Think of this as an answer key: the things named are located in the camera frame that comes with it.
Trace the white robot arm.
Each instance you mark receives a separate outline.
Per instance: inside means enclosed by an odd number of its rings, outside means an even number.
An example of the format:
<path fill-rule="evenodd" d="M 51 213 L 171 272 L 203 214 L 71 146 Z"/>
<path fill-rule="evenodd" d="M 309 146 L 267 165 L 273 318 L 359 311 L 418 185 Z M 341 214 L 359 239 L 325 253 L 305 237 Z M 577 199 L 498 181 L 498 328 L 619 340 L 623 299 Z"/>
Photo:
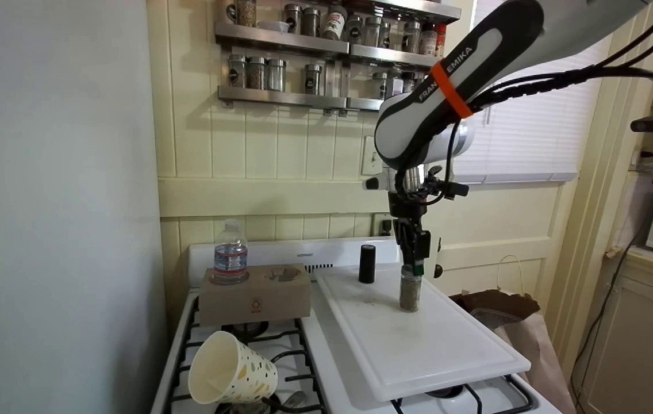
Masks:
<path fill-rule="evenodd" d="M 425 161 L 447 127 L 505 100 L 562 89 L 602 77 L 653 78 L 636 62 L 653 53 L 653 26 L 602 62 L 516 78 L 516 72 L 575 55 L 636 17 L 651 0 L 504 0 L 409 95 L 392 98 L 374 124 L 374 150 L 396 171 L 389 194 L 406 267 L 431 255 L 420 226 L 428 194 L 465 196 L 466 187 L 431 178 L 409 191 L 405 175 Z"/>

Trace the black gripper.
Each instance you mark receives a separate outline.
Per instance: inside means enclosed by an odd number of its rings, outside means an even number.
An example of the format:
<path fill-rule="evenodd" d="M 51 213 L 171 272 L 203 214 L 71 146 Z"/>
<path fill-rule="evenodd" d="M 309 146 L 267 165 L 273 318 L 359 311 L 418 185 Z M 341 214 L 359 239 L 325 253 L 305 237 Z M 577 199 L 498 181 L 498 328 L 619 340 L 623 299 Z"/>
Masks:
<path fill-rule="evenodd" d="M 389 213 L 396 218 L 396 242 L 402 253 L 402 264 L 412 263 L 412 226 L 418 226 L 428 208 L 420 200 L 412 200 L 409 196 L 401 196 L 396 191 L 389 194 Z M 416 234 L 416 260 L 425 260 L 431 255 L 431 232 L 418 226 Z"/>

